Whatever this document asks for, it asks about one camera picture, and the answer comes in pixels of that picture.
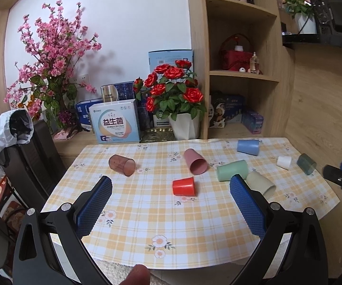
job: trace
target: perfume bottle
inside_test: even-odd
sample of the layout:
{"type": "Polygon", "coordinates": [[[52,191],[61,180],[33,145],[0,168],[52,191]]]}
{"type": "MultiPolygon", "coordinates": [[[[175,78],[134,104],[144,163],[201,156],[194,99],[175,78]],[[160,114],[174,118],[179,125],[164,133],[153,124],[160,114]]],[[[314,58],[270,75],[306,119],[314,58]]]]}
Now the perfume bottle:
{"type": "Polygon", "coordinates": [[[250,59],[250,72],[253,74],[260,73],[260,60],[258,59],[255,52],[253,53],[253,56],[250,59]]]}

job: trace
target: yellow plaid tablecloth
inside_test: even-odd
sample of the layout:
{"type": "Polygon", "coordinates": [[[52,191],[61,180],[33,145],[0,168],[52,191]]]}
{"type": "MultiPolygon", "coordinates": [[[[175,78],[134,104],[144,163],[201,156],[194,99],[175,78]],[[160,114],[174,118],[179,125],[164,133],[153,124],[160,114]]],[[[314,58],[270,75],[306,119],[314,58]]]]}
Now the yellow plaid tablecloth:
{"type": "Polygon", "coordinates": [[[261,138],[255,157],[237,152],[237,139],[210,139],[85,147],[51,194],[43,211],[73,203],[102,175],[111,178],[113,194],[91,234],[82,239],[92,257],[151,269],[188,269],[213,266],[248,257],[259,238],[252,235],[229,193],[229,182],[219,182],[215,168],[246,160],[277,186],[270,201],[286,210],[315,209],[319,218],[339,199],[315,171],[306,176],[296,165],[300,153],[286,138],[261,138]],[[172,181],[190,177],[183,158],[193,148],[204,156],[209,170],[195,176],[196,197],[172,194],[172,181]],[[109,168],[113,154],[135,160],[131,177],[109,168]],[[279,155],[292,156],[292,168],[276,166],[279,155]]]}

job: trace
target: white vase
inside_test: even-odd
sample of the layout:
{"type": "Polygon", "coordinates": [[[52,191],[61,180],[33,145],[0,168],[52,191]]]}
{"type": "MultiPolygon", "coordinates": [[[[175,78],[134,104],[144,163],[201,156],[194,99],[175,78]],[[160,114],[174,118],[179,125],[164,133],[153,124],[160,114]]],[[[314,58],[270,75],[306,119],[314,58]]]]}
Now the white vase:
{"type": "Polygon", "coordinates": [[[298,26],[298,30],[300,31],[302,27],[304,26],[300,34],[317,34],[316,22],[315,22],[314,16],[311,16],[309,20],[307,21],[307,23],[305,24],[306,21],[307,21],[306,15],[303,15],[302,13],[295,15],[295,22],[298,26]]]}
{"type": "Polygon", "coordinates": [[[176,121],[170,118],[172,130],[177,140],[196,139],[199,136],[199,115],[193,120],[190,114],[176,115],[176,121]]]}

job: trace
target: red basket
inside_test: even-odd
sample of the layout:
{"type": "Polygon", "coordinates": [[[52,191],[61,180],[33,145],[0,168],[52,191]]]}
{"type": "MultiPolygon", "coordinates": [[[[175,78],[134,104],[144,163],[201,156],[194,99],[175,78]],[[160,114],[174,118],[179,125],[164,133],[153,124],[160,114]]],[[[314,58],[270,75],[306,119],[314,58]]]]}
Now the red basket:
{"type": "Polygon", "coordinates": [[[252,48],[249,39],[242,34],[233,34],[228,37],[220,47],[220,59],[221,59],[221,68],[226,71],[239,71],[240,68],[244,68],[246,71],[250,68],[250,59],[253,56],[253,52],[246,51],[235,51],[233,49],[224,50],[225,45],[234,40],[238,44],[239,37],[241,36],[249,42],[250,49],[252,48]]]}

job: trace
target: blue cup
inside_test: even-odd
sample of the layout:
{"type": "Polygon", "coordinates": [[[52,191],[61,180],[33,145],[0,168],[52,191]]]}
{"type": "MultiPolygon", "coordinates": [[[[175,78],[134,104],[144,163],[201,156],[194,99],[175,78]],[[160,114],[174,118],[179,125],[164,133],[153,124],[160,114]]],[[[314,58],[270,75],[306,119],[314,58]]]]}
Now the blue cup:
{"type": "Polygon", "coordinates": [[[260,141],[256,139],[239,140],[237,151],[250,155],[258,155],[260,152],[260,141]]]}

